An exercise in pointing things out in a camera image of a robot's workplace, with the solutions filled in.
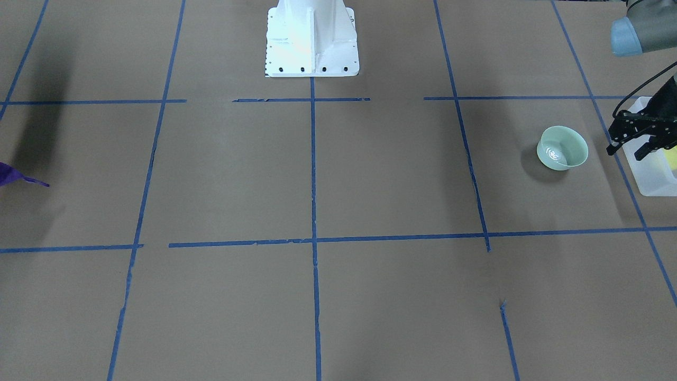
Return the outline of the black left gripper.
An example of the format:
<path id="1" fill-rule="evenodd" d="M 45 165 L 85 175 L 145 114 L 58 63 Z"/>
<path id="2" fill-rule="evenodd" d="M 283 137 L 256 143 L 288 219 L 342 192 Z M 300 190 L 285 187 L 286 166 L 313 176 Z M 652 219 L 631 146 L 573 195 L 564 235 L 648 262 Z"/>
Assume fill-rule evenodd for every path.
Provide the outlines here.
<path id="1" fill-rule="evenodd" d="M 609 156 L 615 155 L 624 144 L 634 139 L 641 143 L 634 152 L 636 161 L 643 161 L 658 149 L 670 150 L 675 147 L 675 76 L 670 77 L 640 111 L 621 110 L 621 105 L 619 102 L 614 109 L 608 128 L 611 142 L 606 152 Z M 646 139 L 638 139 L 645 135 L 648 136 Z"/>

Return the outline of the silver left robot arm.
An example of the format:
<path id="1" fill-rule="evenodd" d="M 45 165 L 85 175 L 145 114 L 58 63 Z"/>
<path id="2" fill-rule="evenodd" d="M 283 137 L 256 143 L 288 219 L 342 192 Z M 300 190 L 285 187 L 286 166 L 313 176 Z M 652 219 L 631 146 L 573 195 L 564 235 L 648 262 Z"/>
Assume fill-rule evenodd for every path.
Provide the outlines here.
<path id="1" fill-rule="evenodd" d="M 637 56 L 651 51 L 669 50 L 676 46 L 675 1 L 626 1 L 626 15 L 611 26 L 611 48 L 617 57 Z M 612 112 L 608 128 L 611 139 L 607 154 L 614 155 L 626 143 L 648 137 L 634 152 L 636 161 L 643 161 L 660 149 L 671 150 L 676 143 L 676 84 L 672 75 L 640 111 L 621 109 L 646 85 L 675 68 L 666 68 L 643 82 L 620 101 Z"/>

